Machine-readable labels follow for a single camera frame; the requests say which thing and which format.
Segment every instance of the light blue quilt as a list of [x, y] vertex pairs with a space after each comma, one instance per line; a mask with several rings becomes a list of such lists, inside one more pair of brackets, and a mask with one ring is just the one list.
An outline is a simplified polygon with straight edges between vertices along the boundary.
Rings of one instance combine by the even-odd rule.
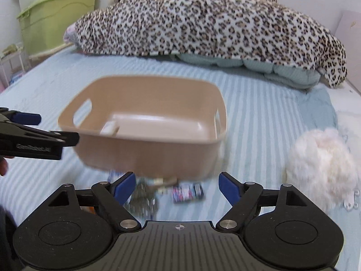
[[[0, 95], [2, 107], [39, 113], [40, 128], [56, 130], [57, 118], [72, 98], [92, 81], [114, 74], [157, 74], [189, 77], [216, 84], [223, 94], [228, 115], [228, 137], [217, 166], [241, 182], [254, 181], [278, 189], [287, 153], [306, 130], [337, 127], [335, 111], [325, 89], [304, 92], [262, 80], [239, 68], [201, 68], [181, 62], [120, 56], [85, 56], [68, 48], [31, 70]], [[0, 204], [20, 224], [61, 184], [89, 188], [108, 179], [108, 172], [85, 167], [72, 148], [62, 161], [15, 158], [0, 178]], [[218, 221], [230, 208], [218, 191], [216, 178], [203, 181], [205, 200], [174, 205], [171, 195], [160, 198], [158, 220]], [[345, 247], [340, 271], [356, 271], [360, 254], [360, 212], [337, 209], [332, 217], [342, 227]]]

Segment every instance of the hand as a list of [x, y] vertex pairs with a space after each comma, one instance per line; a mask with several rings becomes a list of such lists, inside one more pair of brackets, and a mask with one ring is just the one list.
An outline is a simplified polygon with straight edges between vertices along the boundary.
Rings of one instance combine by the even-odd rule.
[[4, 176], [8, 171], [8, 162], [4, 158], [12, 159], [13, 157], [1, 157], [0, 156], [0, 175]]

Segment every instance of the ribbed gray panel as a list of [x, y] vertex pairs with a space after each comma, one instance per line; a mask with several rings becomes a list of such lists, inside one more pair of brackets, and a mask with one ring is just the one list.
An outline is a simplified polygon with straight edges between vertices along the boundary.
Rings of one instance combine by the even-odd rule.
[[209, 222], [148, 222], [140, 232], [120, 235], [109, 253], [78, 271], [145, 270], [276, 271], [252, 257], [238, 236]]

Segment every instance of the silver bolt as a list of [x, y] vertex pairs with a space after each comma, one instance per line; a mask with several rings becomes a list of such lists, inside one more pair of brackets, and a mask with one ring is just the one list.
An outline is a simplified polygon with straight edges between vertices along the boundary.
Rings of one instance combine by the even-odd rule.
[[232, 229], [235, 228], [237, 226], [237, 222], [234, 220], [222, 220], [220, 222], [220, 227], [225, 228], [225, 229]]
[[134, 228], [138, 225], [138, 222], [132, 219], [123, 220], [120, 222], [120, 226], [125, 229]]

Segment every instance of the white fur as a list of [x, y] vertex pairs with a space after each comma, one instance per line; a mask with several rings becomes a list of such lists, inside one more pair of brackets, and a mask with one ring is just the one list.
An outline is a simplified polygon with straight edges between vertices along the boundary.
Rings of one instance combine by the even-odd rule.
[[293, 184], [321, 210], [354, 205], [358, 184], [355, 161], [336, 129], [311, 130], [289, 152], [287, 183]]

